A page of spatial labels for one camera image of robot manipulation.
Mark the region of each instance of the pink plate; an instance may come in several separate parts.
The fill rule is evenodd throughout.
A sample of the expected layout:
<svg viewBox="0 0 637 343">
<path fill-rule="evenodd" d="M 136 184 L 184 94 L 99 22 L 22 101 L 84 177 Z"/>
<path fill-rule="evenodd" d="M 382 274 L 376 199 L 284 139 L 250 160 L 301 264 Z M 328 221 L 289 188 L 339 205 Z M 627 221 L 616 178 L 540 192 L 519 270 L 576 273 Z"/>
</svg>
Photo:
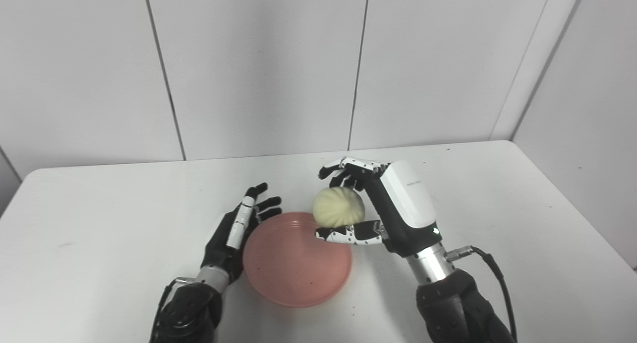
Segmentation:
<svg viewBox="0 0 637 343">
<path fill-rule="evenodd" d="M 307 212 L 287 212 L 259 225 L 243 253 L 252 287 L 287 307 L 309 307 L 336 295 L 350 275 L 352 250 L 315 238 L 315 229 Z"/>
</svg>

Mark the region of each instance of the robot finger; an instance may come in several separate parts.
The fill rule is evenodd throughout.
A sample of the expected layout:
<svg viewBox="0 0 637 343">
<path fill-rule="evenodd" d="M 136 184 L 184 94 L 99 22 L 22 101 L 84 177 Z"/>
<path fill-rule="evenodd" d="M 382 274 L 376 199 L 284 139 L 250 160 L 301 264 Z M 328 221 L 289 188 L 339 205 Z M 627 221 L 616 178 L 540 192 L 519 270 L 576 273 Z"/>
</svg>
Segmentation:
<svg viewBox="0 0 637 343">
<path fill-rule="evenodd" d="M 362 191 L 364 189 L 365 182 L 363 180 L 357 180 L 356 184 L 354 184 L 354 190 Z"/>
<path fill-rule="evenodd" d="M 348 177 L 344 182 L 343 182 L 343 186 L 345 187 L 349 187 L 350 189 L 352 189 L 354 187 L 354 185 L 356 184 L 356 179 L 354 177 Z"/>
<path fill-rule="evenodd" d="M 243 241 L 243 237 L 245 235 L 245 230 L 250 224 L 250 219 L 253 216 L 254 202 L 256 201 L 257 196 L 259 196 L 259 194 L 263 193 L 267 189 L 268 184 L 263 182 L 257 186 L 250 187 L 245 192 L 245 196 L 243 200 L 241 200 L 241 203 L 239 203 L 239 207 L 235 209 L 236 214 L 234 216 L 234 220 L 232 221 L 232 227 L 230 228 L 230 233 L 228 234 L 227 241 L 225 242 L 225 245 L 227 247 L 239 250 Z"/>
<path fill-rule="evenodd" d="M 318 171 L 318 178 L 323 180 L 324 178 L 326 178 L 329 175 L 331 175 L 334 171 L 341 169 L 341 161 L 343 161 L 343 159 L 344 158 L 340 158 L 340 159 L 334 160 L 333 162 L 330 162 L 326 166 L 323 166 Z"/>
<path fill-rule="evenodd" d="M 332 180 L 329 181 L 329 186 L 330 187 L 341 186 L 341 184 L 343 184 L 343 179 L 345 179 L 348 176 L 349 176 L 349 173 L 347 173 L 347 171 L 343 170 L 339 172 L 339 174 L 334 176 Z"/>
<path fill-rule="evenodd" d="M 277 216 L 278 214 L 282 213 L 283 210 L 281 210 L 280 207 L 274 207 L 272 209 L 268 209 L 266 211 L 263 212 L 259 212 L 257 214 L 257 222 L 261 223 L 269 218 L 273 218 L 274 216 Z"/>
<path fill-rule="evenodd" d="M 255 211 L 256 212 L 261 212 L 261 211 L 265 211 L 266 209 L 269 209 L 270 207 L 275 207 L 281 204 L 281 198 L 280 196 L 274 196 L 272 198 L 268 198 L 266 200 L 263 200 L 260 203 L 257 203 L 257 205 L 255 205 Z"/>
<path fill-rule="evenodd" d="M 317 228 L 315 236 L 328 242 L 348 243 L 350 245 L 374 245 L 382 243 L 377 231 L 380 221 L 362 221 L 347 227 Z"/>
</svg>

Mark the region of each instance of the steamed bun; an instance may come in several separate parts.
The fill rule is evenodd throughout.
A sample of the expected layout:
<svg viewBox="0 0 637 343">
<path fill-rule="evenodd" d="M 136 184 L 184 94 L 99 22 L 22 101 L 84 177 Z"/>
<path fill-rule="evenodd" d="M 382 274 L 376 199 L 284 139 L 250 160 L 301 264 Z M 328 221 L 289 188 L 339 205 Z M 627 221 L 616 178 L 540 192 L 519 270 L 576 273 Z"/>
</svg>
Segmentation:
<svg viewBox="0 0 637 343">
<path fill-rule="evenodd" d="M 365 218 L 362 198 L 349 187 L 328 187 L 314 198 L 314 220 L 319 227 L 353 225 Z"/>
</svg>

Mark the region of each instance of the humanoid robot hand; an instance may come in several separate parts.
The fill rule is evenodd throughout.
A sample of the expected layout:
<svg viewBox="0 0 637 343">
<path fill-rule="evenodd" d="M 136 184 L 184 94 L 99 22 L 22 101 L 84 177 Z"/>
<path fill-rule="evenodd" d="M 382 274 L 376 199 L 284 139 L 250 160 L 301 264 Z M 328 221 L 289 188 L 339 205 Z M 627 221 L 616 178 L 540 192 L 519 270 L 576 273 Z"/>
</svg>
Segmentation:
<svg viewBox="0 0 637 343">
<path fill-rule="evenodd" d="M 380 162 L 342 157 L 322 167 L 318 177 L 332 176 L 330 187 L 364 190 L 380 220 L 350 227 L 319 228 L 316 237 L 338 243 L 384 243 L 389 252 L 408 257 L 440 242 L 436 211 L 427 189 L 406 161 Z"/>
<path fill-rule="evenodd" d="M 256 203 L 257 196 L 268 189 L 265 182 L 250 187 L 241 203 L 225 214 L 206 244 L 201 267 L 217 266 L 229 275 L 229 283 L 234 282 L 243 272 L 243 247 L 254 229 L 262 221 L 280 214 L 281 198 L 274 196 Z"/>
</svg>

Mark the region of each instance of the cable connector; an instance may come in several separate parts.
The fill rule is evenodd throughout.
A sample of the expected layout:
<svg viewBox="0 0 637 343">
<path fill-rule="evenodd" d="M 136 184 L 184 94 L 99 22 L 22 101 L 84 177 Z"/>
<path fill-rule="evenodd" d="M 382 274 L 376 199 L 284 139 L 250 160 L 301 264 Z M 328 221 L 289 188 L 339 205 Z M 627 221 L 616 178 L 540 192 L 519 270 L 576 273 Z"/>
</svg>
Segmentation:
<svg viewBox="0 0 637 343">
<path fill-rule="evenodd" d="M 460 248 L 456 248 L 455 250 L 451 250 L 446 253 L 446 261 L 453 262 L 461 259 L 463 257 L 467 257 L 473 253 L 473 248 L 471 246 L 464 246 Z"/>
</svg>

